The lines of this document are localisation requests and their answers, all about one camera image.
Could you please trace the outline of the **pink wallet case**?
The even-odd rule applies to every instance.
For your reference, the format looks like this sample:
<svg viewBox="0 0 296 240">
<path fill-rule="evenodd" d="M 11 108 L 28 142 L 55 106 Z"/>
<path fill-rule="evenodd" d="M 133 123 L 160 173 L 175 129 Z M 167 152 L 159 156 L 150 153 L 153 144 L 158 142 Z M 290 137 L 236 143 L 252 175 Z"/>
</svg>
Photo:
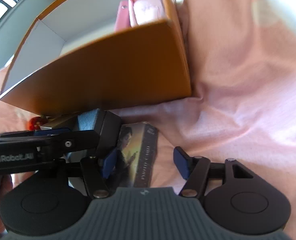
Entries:
<svg viewBox="0 0 296 240">
<path fill-rule="evenodd" d="M 114 25 L 114 31 L 122 31 L 130 27 L 131 24 L 128 9 L 128 0 L 124 0 L 119 3 L 117 18 Z"/>
</svg>

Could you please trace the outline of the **dark photo printed box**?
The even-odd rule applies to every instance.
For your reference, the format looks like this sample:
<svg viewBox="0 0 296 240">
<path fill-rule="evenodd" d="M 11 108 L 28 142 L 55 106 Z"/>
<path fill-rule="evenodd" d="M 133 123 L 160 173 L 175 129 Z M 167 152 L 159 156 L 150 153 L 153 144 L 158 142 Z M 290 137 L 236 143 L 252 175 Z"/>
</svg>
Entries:
<svg viewBox="0 0 296 240">
<path fill-rule="evenodd" d="M 117 187 L 150 187 L 157 141 L 158 129 L 147 122 L 121 126 L 114 151 L 116 163 L 107 180 L 112 191 Z"/>
</svg>

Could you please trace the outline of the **pink printed bed duvet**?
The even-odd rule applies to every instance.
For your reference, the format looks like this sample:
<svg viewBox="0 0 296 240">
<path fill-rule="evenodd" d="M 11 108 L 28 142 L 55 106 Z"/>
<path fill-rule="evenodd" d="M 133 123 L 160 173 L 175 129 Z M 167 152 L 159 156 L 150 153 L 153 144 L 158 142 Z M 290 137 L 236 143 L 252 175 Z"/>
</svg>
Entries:
<svg viewBox="0 0 296 240">
<path fill-rule="evenodd" d="M 152 186 L 183 186 L 173 146 L 235 157 L 289 198 L 296 239 L 296 0 L 184 0 L 179 18 L 193 96 L 117 110 L 160 132 Z"/>
</svg>

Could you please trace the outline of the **pink cartoon pouch bag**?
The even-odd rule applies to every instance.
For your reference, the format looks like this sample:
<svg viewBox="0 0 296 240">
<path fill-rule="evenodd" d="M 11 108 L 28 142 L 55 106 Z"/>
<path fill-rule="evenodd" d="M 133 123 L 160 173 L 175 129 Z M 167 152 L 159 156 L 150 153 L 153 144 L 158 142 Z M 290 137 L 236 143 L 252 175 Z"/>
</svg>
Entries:
<svg viewBox="0 0 296 240">
<path fill-rule="evenodd" d="M 128 0 L 128 11 L 131 27 L 166 18 L 163 0 Z"/>
</svg>

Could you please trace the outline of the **red orange small toy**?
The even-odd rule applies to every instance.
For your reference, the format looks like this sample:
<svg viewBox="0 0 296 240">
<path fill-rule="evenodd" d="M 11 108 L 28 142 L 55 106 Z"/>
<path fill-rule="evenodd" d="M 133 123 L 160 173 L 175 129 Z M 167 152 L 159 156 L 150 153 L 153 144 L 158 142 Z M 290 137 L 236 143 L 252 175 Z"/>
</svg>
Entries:
<svg viewBox="0 0 296 240">
<path fill-rule="evenodd" d="M 48 122 L 47 117 L 45 116 L 35 116 L 31 118 L 27 123 L 28 131 L 39 131 L 41 130 L 41 126 Z"/>
</svg>

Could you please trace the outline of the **orange cardboard box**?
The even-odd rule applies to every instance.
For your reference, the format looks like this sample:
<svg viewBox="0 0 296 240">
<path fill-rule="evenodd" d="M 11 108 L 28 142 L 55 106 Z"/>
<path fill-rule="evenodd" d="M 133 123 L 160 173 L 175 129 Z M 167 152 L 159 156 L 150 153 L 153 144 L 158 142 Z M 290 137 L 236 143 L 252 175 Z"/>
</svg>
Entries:
<svg viewBox="0 0 296 240">
<path fill-rule="evenodd" d="M 122 0 L 56 0 L 32 23 L 0 100 L 46 116 L 154 105 L 191 96 L 176 0 L 165 16 L 115 30 Z"/>
</svg>

